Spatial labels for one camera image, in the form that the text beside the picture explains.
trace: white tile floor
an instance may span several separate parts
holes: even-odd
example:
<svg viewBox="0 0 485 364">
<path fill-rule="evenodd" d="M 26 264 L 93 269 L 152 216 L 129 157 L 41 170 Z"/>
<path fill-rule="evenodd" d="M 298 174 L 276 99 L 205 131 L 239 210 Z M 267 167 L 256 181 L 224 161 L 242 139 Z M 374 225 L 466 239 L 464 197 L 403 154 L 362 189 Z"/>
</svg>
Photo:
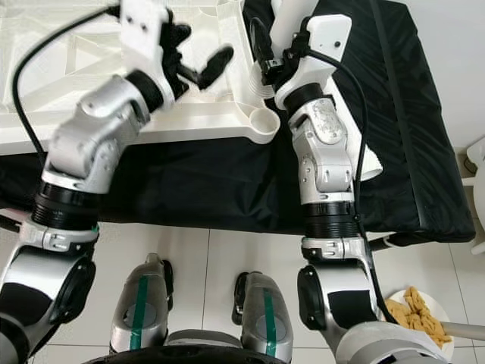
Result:
<svg viewBox="0 0 485 364">
<path fill-rule="evenodd" d="M 0 231 L 0 267 L 15 238 Z M 204 328 L 239 336 L 239 328 L 230 320 L 233 285 L 241 271 L 258 269 L 278 283 L 285 297 L 295 335 L 293 363 L 334 363 L 320 335 L 306 330 L 299 320 L 296 274 L 305 261 L 298 237 L 103 224 L 95 253 L 98 271 L 86 308 L 36 354 L 33 364 L 61 364 L 66 358 L 77 364 L 106 354 L 124 280 L 151 251 L 174 265 L 171 331 Z M 388 249 L 375 253 L 375 260 L 384 295 L 413 284 L 436 298 L 452 321 L 485 325 L 485 255 L 472 256 L 469 243 Z M 485 364 L 485 342 L 458 339 L 455 345 L 455 364 Z"/>
</svg>

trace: green stripe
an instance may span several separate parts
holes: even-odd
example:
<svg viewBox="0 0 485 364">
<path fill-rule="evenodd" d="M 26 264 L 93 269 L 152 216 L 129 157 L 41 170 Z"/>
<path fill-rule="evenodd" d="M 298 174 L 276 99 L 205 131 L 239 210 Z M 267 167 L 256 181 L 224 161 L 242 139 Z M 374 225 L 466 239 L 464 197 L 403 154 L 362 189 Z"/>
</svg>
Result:
<svg viewBox="0 0 485 364">
<path fill-rule="evenodd" d="M 149 279 L 145 275 L 138 280 L 138 294 L 136 295 L 135 316 L 131 327 L 130 350 L 142 347 L 143 321 L 145 320 L 146 291 Z"/>
<path fill-rule="evenodd" d="M 264 293 L 264 314 L 266 315 L 266 355 L 276 355 L 276 325 L 274 324 L 273 297 L 268 289 Z"/>
</svg>

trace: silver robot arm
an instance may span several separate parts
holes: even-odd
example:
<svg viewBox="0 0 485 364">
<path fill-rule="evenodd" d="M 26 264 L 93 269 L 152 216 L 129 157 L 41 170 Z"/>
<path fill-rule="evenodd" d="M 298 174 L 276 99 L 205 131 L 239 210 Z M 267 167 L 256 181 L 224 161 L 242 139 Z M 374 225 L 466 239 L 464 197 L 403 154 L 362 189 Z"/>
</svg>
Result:
<svg viewBox="0 0 485 364">
<path fill-rule="evenodd" d="M 156 0 L 123 0 L 127 68 L 83 97 L 52 137 L 32 215 L 0 286 L 0 363 L 26 362 L 61 324 L 83 310 L 95 276 L 99 197 L 109 191 L 124 149 L 156 109 L 170 110 L 189 86 L 204 89 L 233 56 L 222 48 L 201 73 L 183 66 L 177 46 L 190 35 Z"/>
<path fill-rule="evenodd" d="M 292 4 L 299 6 L 286 0 L 281 7 Z M 280 14 L 301 14 L 284 8 L 276 16 L 274 27 L 298 24 L 282 55 L 280 45 L 270 48 L 272 39 L 258 19 L 251 22 L 251 36 L 261 82 L 273 86 L 277 107 L 288 112 L 299 163 L 302 254 L 308 260 L 298 276 L 300 318 L 307 328 L 322 333 L 338 364 L 446 362 L 425 333 L 378 320 L 378 286 L 355 211 L 347 132 L 332 95 L 323 92 L 335 68 L 309 52 L 340 61 L 352 22 L 342 15 L 279 22 Z M 272 28 L 271 34 L 288 33 L 287 27 Z"/>
</svg>

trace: white plastic crate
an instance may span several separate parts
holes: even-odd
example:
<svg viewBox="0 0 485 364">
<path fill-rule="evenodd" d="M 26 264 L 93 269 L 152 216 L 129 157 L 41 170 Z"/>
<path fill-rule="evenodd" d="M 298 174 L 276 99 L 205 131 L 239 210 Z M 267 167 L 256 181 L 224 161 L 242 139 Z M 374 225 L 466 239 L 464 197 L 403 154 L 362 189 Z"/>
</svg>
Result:
<svg viewBox="0 0 485 364">
<path fill-rule="evenodd" d="M 25 52 L 62 24 L 103 5 L 100 0 L 0 1 L 0 155 L 32 152 L 15 114 L 11 77 Z M 172 0 L 176 22 L 192 35 L 180 46 L 183 62 L 200 70 L 219 46 L 231 44 L 234 58 L 224 75 L 204 92 L 196 86 L 169 112 L 155 112 L 137 143 L 246 136 L 270 142 L 280 121 L 249 88 L 252 56 L 237 0 Z M 73 113 L 85 93 L 112 74 L 124 74 L 120 25 L 103 17 L 52 43 L 24 71 L 20 95 L 44 148 L 54 129 Z"/>
</svg>

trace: silver robot leg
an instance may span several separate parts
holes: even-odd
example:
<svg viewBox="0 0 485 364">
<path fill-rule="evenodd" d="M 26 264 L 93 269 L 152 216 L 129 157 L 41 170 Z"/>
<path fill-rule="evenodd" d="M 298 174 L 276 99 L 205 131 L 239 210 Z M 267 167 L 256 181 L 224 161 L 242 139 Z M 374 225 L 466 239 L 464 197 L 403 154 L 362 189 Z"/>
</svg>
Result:
<svg viewBox="0 0 485 364">
<path fill-rule="evenodd" d="M 257 271 L 239 275 L 233 321 L 242 325 L 245 349 L 291 361 L 293 330 L 283 295 L 270 277 Z"/>
<path fill-rule="evenodd" d="M 174 277 L 171 264 L 150 253 L 128 277 L 111 328 L 110 351 L 163 345 L 168 312 L 173 306 Z"/>
</svg>

